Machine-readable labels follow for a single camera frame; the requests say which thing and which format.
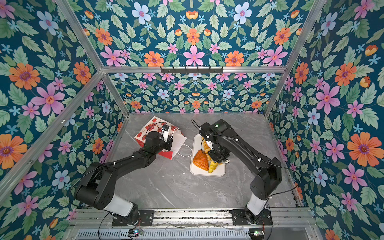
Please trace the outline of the long spiral fake bread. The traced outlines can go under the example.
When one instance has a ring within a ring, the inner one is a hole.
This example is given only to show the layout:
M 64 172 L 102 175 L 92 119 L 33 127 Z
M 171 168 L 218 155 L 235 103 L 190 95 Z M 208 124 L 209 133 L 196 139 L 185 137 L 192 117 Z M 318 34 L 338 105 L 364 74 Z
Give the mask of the long spiral fake bread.
M 203 139 L 203 149 L 204 149 L 204 152 L 207 156 L 208 161 L 211 161 L 212 159 L 211 159 L 210 155 L 208 154 L 211 151 L 211 148 L 209 147 L 209 145 L 207 144 L 205 139 Z

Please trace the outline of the orange brown fake croissant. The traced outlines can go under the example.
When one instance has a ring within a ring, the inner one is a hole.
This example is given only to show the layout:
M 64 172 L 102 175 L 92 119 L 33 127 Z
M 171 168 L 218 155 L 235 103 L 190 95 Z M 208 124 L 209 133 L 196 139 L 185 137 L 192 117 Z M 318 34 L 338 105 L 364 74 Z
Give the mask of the orange brown fake croissant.
M 194 156 L 193 164 L 204 171 L 208 171 L 210 167 L 207 155 L 202 150 L 199 150 Z

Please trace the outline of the red printed white paper bag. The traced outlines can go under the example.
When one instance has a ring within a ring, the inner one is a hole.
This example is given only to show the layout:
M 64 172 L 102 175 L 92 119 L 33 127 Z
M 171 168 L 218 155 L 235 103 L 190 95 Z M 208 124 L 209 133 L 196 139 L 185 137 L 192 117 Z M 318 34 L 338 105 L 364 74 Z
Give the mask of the red printed white paper bag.
M 173 138 L 173 146 L 171 148 L 171 151 L 163 150 L 159 152 L 159 155 L 169 160 L 172 160 L 179 152 L 180 148 L 183 146 L 187 139 L 182 134 L 180 128 L 176 127 L 175 125 L 158 117 L 152 117 L 151 120 L 146 125 L 144 125 L 143 128 L 136 134 L 135 140 L 141 147 L 150 146 L 151 148 L 154 148 L 156 143 L 156 132 L 161 133 L 162 126 L 165 124 L 171 127 L 170 133 Z

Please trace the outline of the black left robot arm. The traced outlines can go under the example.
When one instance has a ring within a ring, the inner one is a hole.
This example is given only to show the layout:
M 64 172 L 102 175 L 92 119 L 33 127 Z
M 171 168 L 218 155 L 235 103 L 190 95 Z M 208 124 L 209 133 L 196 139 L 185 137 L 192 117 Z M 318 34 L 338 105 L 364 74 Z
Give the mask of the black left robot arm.
M 75 190 L 76 200 L 97 210 L 104 210 L 123 219 L 128 225 L 139 220 L 138 205 L 115 194 L 117 180 L 121 177 L 148 167 L 157 154 L 170 151 L 173 138 L 158 132 L 146 135 L 144 146 L 132 155 L 110 163 L 92 163 Z

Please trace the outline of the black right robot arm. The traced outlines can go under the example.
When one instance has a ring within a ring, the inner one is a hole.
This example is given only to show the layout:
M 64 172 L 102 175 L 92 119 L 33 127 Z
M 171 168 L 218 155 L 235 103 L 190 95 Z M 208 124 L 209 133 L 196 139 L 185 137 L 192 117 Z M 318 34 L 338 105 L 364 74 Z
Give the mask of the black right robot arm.
M 214 124 L 204 123 L 198 127 L 199 134 L 211 144 L 208 156 L 221 164 L 230 154 L 236 156 L 254 175 L 250 183 L 251 198 L 245 207 L 245 215 L 252 222 L 261 215 L 269 197 L 282 181 L 282 164 L 279 159 L 270 159 L 244 141 L 223 119 Z

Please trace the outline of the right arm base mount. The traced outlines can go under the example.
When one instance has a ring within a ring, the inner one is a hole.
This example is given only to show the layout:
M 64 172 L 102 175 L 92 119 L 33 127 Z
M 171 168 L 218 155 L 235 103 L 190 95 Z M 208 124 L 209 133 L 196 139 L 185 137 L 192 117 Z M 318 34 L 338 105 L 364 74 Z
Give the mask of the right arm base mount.
M 271 210 L 263 208 L 258 214 L 253 214 L 248 207 L 244 209 L 233 209 L 229 213 L 232 215 L 233 225 L 235 226 L 272 226 L 273 220 Z

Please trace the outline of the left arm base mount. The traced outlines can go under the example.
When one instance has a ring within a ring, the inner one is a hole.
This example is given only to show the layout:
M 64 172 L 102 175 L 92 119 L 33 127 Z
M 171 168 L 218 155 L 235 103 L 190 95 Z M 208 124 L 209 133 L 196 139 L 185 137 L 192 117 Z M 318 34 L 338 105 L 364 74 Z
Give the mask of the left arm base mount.
M 150 227 L 154 220 L 155 211 L 139 210 L 138 205 L 134 204 L 133 209 L 127 216 L 115 214 L 112 222 L 113 227 Z

